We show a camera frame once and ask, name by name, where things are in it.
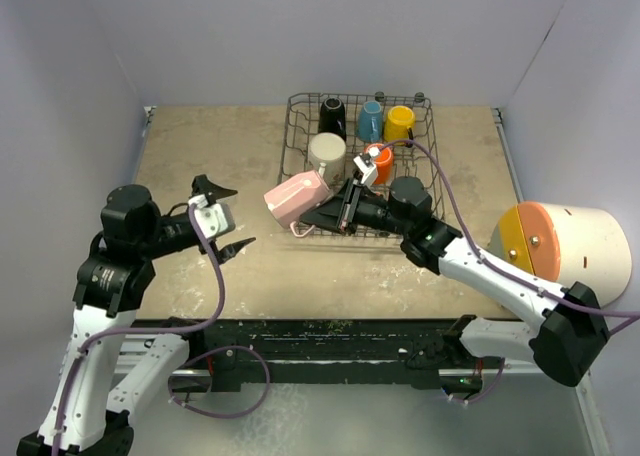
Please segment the yellow mug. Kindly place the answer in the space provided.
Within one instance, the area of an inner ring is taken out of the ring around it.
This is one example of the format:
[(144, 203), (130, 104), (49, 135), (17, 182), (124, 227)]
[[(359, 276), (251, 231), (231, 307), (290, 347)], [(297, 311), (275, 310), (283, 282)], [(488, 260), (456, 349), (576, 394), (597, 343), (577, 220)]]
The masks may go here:
[(405, 147), (413, 147), (413, 128), (416, 116), (414, 111), (404, 105), (393, 106), (388, 110), (383, 129), (383, 141), (390, 143), (397, 140), (405, 140)]

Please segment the blue mug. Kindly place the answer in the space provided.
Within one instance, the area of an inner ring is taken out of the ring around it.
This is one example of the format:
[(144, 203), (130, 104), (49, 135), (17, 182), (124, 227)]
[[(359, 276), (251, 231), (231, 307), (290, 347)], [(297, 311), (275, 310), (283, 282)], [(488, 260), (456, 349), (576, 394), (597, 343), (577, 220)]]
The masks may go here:
[(365, 143), (377, 143), (383, 139), (383, 108), (378, 101), (367, 101), (360, 110), (357, 137)]

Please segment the cream white mug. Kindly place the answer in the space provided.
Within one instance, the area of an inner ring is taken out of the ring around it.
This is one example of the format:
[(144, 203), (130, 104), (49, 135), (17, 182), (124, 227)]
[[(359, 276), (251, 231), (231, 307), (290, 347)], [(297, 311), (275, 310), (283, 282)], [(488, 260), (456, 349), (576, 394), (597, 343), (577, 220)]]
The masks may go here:
[(313, 136), (308, 144), (308, 164), (320, 171), (324, 163), (323, 178), (329, 185), (340, 182), (344, 177), (346, 143), (332, 133), (319, 133)]

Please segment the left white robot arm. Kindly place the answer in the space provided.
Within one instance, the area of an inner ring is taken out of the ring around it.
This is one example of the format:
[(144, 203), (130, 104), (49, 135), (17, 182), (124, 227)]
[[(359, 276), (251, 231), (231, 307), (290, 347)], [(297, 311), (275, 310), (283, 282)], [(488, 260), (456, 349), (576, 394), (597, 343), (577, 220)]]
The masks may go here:
[(235, 228), (225, 201), (236, 193), (197, 175), (189, 199), (167, 213), (145, 186), (129, 184), (109, 193), (100, 213), (101, 229), (77, 271), (73, 327), (58, 388), (45, 420), (20, 439), (17, 454), (130, 451), (135, 418), (159, 386), (180, 365), (194, 368), (204, 360), (206, 345), (199, 335), (216, 322), (226, 299), (219, 279), (218, 303), (208, 319), (135, 326), (156, 276), (153, 262), (195, 247), (219, 275), (222, 264), (249, 243), (216, 245), (218, 237)]

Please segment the white cylinder with orange lid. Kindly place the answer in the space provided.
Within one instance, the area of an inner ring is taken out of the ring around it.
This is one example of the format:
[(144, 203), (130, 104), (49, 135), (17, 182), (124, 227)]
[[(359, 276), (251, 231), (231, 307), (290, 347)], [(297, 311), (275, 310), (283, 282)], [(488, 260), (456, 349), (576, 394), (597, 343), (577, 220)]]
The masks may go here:
[(501, 216), (488, 251), (565, 287), (579, 281), (595, 292), (601, 306), (622, 295), (632, 273), (624, 231), (601, 209), (521, 202)]

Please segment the pink faceted mug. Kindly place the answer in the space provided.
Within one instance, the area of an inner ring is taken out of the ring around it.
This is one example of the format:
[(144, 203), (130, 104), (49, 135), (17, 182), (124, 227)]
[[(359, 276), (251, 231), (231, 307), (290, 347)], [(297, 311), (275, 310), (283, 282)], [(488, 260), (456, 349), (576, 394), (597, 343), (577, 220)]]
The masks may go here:
[(319, 206), (332, 196), (322, 175), (315, 171), (298, 173), (263, 195), (267, 209), (280, 226), (289, 229), (296, 238), (305, 238), (315, 226), (309, 223), (300, 233), (297, 225), (301, 215)]

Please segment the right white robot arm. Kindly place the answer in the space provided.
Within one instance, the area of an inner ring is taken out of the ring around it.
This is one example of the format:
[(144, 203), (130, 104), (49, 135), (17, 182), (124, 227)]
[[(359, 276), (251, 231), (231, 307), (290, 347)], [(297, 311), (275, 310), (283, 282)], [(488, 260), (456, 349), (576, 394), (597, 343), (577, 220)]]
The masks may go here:
[(456, 367), (483, 357), (526, 361), (555, 382), (575, 387), (609, 341), (604, 312), (590, 287), (545, 280), (479, 248), (434, 215), (431, 195), (416, 177), (395, 179), (385, 196), (350, 178), (300, 220), (335, 234), (363, 226), (399, 235), (401, 251), (415, 266), (458, 281), (517, 316), (516, 321), (460, 318), (444, 345), (446, 359)]

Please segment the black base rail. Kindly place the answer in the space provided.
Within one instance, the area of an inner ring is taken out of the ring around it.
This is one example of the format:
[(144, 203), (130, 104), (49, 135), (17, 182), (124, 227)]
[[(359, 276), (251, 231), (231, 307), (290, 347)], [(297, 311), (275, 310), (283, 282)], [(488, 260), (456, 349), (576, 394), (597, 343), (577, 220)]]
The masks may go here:
[(452, 319), (222, 319), (189, 337), (173, 375), (214, 392), (270, 381), (475, 395), (500, 361), (464, 350), (460, 328)]

